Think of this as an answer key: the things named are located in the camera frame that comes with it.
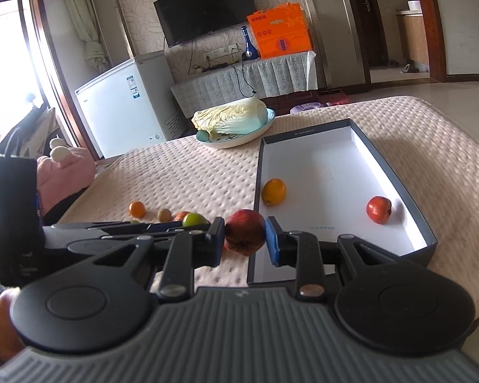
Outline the person left hand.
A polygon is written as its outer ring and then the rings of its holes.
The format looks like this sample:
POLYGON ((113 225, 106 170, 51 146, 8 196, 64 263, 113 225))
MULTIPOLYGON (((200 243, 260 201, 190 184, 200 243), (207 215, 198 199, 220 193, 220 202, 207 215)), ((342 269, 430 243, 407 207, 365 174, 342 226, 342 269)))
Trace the person left hand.
POLYGON ((19 288, 6 289, 0 295, 0 366, 24 349, 10 318, 10 306, 18 295, 19 288))

